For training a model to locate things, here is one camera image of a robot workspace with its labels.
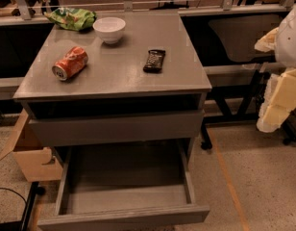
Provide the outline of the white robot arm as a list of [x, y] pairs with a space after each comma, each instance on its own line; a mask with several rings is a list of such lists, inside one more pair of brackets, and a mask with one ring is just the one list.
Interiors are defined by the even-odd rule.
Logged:
[[296, 109], [296, 5], [277, 28], [257, 41], [255, 49], [273, 50], [276, 62], [285, 66], [281, 75], [271, 75], [259, 109], [257, 128], [272, 133]]

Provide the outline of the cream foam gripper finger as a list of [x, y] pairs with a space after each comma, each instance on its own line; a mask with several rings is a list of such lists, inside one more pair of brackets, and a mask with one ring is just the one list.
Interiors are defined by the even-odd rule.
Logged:
[[296, 109], [296, 68], [288, 68], [281, 75], [272, 74], [263, 98], [257, 128], [261, 132], [272, 133]]
[[260, 38], [255, 44], [255, 49], [260, 52], [274, 51], [276, 35], [278, 31], [279, 31], [279, 28], [274, 28], [270, 32], [268, 32], [265, 36]]

